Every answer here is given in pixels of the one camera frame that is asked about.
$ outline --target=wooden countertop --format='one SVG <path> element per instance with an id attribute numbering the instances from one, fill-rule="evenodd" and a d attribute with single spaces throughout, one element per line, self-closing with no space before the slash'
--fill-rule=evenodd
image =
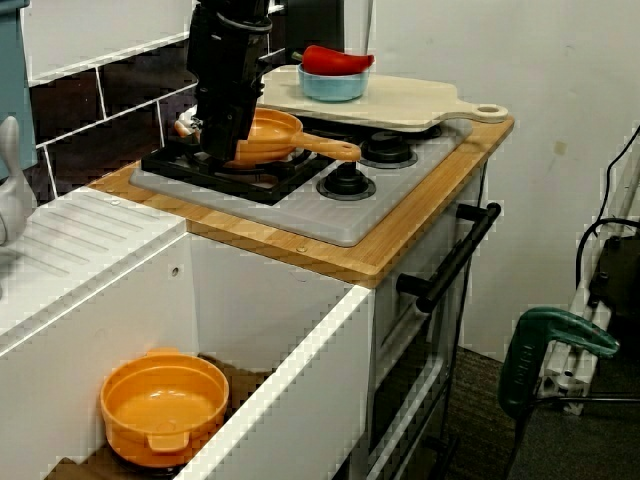
<path id="1" fill-rule="evenodd" d="M 137 163 L 89 186 L 187 220 L 189 232 L 249 250 L 348 283 L 373 288 L 408 247 L 455 198 L 476 169 L 513 130 L 509 117 L 497 124 L 473 123 L 471 135 L 438 165 L 360 243 L 337 247 L 277 228 L 193 205 L 129 184 Z"/>

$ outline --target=red pepper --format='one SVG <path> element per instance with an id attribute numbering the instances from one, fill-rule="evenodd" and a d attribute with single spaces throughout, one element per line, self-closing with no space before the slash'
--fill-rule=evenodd
<path id="1" fill-rule="evenodd" d="M 302 55 L 302 68 L 312 75 L 355 75 L 373 64 L 373 55 L 347 55 L 311 45 Z"/>

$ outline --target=frying pan handle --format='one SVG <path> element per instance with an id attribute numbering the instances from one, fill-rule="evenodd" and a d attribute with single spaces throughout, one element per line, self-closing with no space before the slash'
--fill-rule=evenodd
<path id="1" fill-rule="evenodd" d="M 291 143 L 296 147 L 321 153 L 343 162 L 357 162 L 360 160 L 360 147 L 352 143 L 317 137 L 304 132 L 294 135 Z"/>

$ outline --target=oven door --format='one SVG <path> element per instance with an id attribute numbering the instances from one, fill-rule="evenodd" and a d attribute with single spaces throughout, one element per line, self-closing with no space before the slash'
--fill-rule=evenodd
<path id="1" fill-rule="evenodd" d="M 442 480 L 446 474 L 457 442 L 445 444 L 439 440 L 446 412 L 446 396 L 442 395 L 435 408 L 407 450 L 393 480 Z"/>
<path id="2" fill-rule="evenodd" d="M 369 444 L 369 480 L 425 478 L 428 472 L 416 477 L 412 473 L 416 468 L 408 468 L 408 462 L 416 451 L 424 450 L 419 443 L 425 431 L 433 439 L 442 437 L 469 263 L 429 315 L 418 311 L 416 297 L 394 287 L 401 274 L 430 279 L 440 271 L 454 244 L 468 235 L 471 222 L 461 221 L 456 213 L 460 205 L 479 205 L 484 171 L 472 177 L 376 290 L 375 394 L 369 438 L 365 440 Z M 437 409 L 443 414 L 435 415 Z"/>

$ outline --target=cutting board handle hole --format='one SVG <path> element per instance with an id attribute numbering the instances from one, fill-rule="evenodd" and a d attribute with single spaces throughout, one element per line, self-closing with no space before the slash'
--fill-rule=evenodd
<path id="1" fill-rule="evenodd" d="M 478 111 L 482 113 L 498 113 L 500 109 L 491 105 L 483 105 L 481 107 L 478 107 Z"/>

